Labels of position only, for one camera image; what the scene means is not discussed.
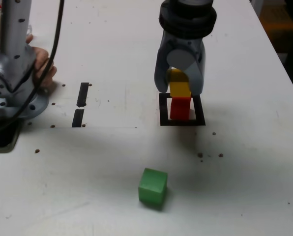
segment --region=black cable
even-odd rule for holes
[[[20,109],[17,111],[16,114],[14,114],[13,117],[11,117],[9,119],[6,119],[5,124],[3,124],[2,126],[0,126],[0,131],[3,130],[3,129],[5,129],[11,123],[13,123],[13,122],[15,122],[17,120],[17,118],[19,117],[19,115],[25,110],[25,108],[31,102],[32,98],[35,96],[35,94],[39,90],[39,88],[40,88],[43,80],[46,78],[46,75],[47,75],[50,67],[52,66],[52,63],[54,61],[54,57],[55,57],[56,51],[57,51],[57,46],[58,46],[59,36],[60,36],[61,22],[62,22],[62,15],[63,15],[63,6],[64,6],[64,0],[60,0],[59,11],[58,11],[58,19],[57,19],[57,26],[56,26],[56,32],[55,32],[55,38],[54,38],[54,45],[53,45],[52,53],[51,53],[51,55],[49,57],[48,63],[46,65],[46,67],[45,67],[45,70],[43,71],[41,77],[37,81],[34,89],[30,93],[30,95],[28,96],[28,98],[26,99],[25,103],[20,107]]]

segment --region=human hand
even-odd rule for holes
[[[33,40],[33,35],[30,35],[27,37],[27,43],[30,43]],[[48,52],[45,49],[33,47],[35,53],[36,53],[36,62],[34,65],[35,72],[34,72],[34,78],[33,81],[36,83],[40,76],[42,75],[43,71],[45,70],[45,67],[48,63]],[[54,66],[54,62],[52,63],[52,66],[50,67],[43,83],[42,87],[47,88],[53,83],[53,76],[57,72],[57,67]]]

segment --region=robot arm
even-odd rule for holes
[[[0,118],[12,117],[34,88],[32,80],[36,54],[26,43],[31,0],[3,0],[0,29]],[[33,118],[48,105],[39,91],[19,116]]]
[[[204,84],[205,47],[202,38],[213,30],[216,12],[213,0],[166,0],[161,5],[160,24],[164,29],[155,67],[155,85],[166,92],[171,67],[187,75],[193,96]]]

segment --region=white table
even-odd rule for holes
[[[159,126],[161,2],[66,1],[66,86],[0,154],[0,236],[293,236],[293,85],[251,4],[215,0],[206,126],[183,128]],[[34,46],[51,49],[57,3],[33,1]],[[86,127],[71,128],[81,82]],[[145,167],[169,174],[162,211],[138,201]]]

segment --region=green block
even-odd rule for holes
[[[139,184],[139,200],[161,205],[164,201],[167,173],[145,168]]]

